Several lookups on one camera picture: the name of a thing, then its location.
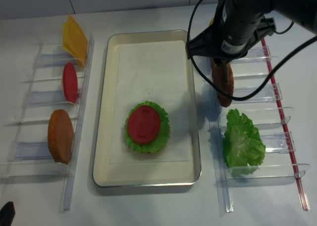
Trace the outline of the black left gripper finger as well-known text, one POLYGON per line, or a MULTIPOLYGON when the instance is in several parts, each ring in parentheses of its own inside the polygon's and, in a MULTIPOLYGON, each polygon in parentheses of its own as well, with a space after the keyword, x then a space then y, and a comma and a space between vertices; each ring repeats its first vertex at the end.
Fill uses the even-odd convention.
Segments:
POLYGON ((0 210, 0 226, 11 226, 14 216, 14 203, 9 201, 0 210))

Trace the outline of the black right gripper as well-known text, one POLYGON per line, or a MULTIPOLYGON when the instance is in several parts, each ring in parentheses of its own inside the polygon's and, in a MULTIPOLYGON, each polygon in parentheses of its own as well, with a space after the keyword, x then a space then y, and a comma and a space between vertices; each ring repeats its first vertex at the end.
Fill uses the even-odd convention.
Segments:
POLYGON ((275 21, 262 16, 228 15, 216 17, 212 26, 206 28, 186 43, 187 58, 212 57, 216 62, 231 62, 244 57, 261 41, 271 36, 276 29, 275 21))

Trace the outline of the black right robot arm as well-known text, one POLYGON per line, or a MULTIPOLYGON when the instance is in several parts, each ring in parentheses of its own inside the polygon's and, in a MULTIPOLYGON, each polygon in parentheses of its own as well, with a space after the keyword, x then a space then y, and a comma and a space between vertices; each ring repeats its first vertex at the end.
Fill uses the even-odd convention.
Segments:
POLYGON ((187 57, 211 57, 231 62, 246 55, 275 22, 262 21, 265 14, 279 12, 309 31, 317 31, 317 0, 219 0, 212 26, 187 41, 187 57))

